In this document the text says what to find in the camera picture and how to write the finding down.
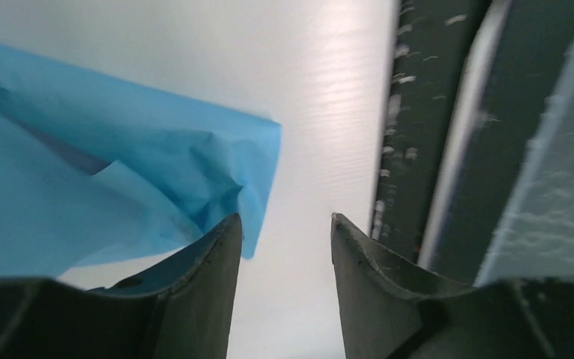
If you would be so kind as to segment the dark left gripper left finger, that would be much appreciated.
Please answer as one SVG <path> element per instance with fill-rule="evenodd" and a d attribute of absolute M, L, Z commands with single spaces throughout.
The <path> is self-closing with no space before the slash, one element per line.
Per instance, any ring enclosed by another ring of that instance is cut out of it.
<path fill-rule="evenodd" d="M 0 358 L 224 358 L 242 239 L 229 215 L 109 288 L 0 278 Z"/>

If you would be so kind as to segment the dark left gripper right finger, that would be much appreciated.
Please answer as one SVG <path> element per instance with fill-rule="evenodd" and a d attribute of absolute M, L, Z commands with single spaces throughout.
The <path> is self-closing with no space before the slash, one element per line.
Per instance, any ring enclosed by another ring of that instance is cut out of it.
<path fill-rule="evenodd" d="M 330 237 L 348 358 L 574 358 L 574 279 L 467 286 L 418 267 L 339 213 Z"/>

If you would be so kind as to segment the blue wrapping paper sheet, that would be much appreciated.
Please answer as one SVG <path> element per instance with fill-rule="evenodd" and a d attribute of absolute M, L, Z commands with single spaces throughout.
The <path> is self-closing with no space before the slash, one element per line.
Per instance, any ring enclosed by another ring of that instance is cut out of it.
<path fill-rule="evenodd" d="M 163 254 L 226 216 L 255 254 L 278 123 L 0 45 L 0 276 Z"/>

